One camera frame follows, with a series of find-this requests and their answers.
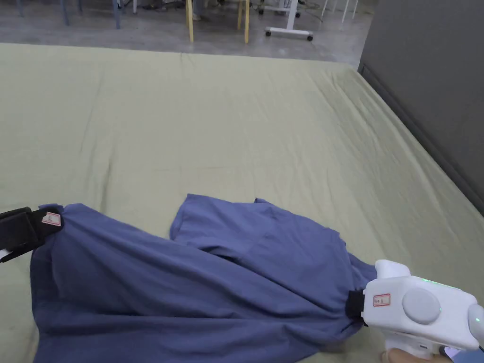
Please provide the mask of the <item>person's right hand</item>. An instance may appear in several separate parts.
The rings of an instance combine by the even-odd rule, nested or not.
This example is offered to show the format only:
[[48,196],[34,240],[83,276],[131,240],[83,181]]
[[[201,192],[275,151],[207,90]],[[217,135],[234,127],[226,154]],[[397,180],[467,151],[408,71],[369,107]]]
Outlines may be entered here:
[[484,353],[478,351],[461,351],[451,358],[435,355],[431,359],[422,359],[408,352],[391,349],[380,356],[381,363],[483,363]]

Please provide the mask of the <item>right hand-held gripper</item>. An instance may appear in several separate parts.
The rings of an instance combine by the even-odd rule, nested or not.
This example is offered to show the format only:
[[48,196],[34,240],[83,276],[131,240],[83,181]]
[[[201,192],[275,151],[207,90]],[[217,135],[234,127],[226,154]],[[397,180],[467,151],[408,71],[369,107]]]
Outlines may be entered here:
[[380,259],[375,268],[375,280],[349,292],[347,316],[380,329],[386,349],[429,360],[483,348],[484,310],[473,295],[413,276],[394,261]]

